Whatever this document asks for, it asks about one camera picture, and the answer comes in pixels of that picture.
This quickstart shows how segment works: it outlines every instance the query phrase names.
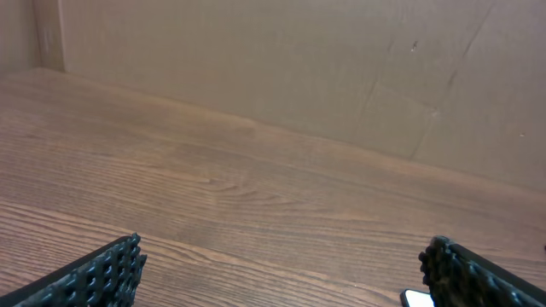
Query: wooden table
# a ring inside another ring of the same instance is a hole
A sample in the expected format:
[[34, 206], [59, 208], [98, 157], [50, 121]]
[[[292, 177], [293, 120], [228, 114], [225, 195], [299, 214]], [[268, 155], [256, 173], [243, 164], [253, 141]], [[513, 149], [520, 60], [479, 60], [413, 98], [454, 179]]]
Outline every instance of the wooden table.
[[35, 69], [0, 81], [0, 295], [138, 232], [137, 306], [397, 306], [447, 235], [546, 288], [546, 196]]

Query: beige wall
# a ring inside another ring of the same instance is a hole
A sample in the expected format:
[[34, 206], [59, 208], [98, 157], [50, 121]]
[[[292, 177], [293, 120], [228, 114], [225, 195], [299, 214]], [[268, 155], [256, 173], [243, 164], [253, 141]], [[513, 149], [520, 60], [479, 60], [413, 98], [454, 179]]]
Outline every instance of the beige wall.
[[68, 72], [546, 190], [543, 0], [71, 0]]
[[0, 76], [39, 65], [32, 0], [0, 0]]

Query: wall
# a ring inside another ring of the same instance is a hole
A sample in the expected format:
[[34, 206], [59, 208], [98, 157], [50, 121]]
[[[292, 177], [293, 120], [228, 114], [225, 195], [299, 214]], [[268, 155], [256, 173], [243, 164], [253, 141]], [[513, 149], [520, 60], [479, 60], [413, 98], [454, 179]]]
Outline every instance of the wall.
[[68, 72], [546, 190], [543, 0], [71, 0]]
[[39, 65], [32, 0], [0, 0], [0, 76]]

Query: brown wooden surface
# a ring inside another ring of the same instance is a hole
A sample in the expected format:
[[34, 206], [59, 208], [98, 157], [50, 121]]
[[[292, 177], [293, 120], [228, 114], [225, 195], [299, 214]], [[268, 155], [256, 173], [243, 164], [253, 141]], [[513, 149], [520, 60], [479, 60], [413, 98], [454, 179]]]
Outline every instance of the brown wooden surface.
[[137, 231], [136, 305], [396, 306], [433, 235], [546, 288], [546, 196], [36, 69], [0, 81], [0, 295]]

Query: wood grain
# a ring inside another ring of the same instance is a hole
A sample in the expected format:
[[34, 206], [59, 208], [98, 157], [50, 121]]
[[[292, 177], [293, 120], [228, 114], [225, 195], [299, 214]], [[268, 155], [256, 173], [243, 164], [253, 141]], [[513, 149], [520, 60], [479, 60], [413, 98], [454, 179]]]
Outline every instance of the wood grain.
[[438, 234], [546, 288], [523, 188], [44, 69], [0, 81], [0, 144], [0, 294], [133, 231], [140, 305], [397, 305]]

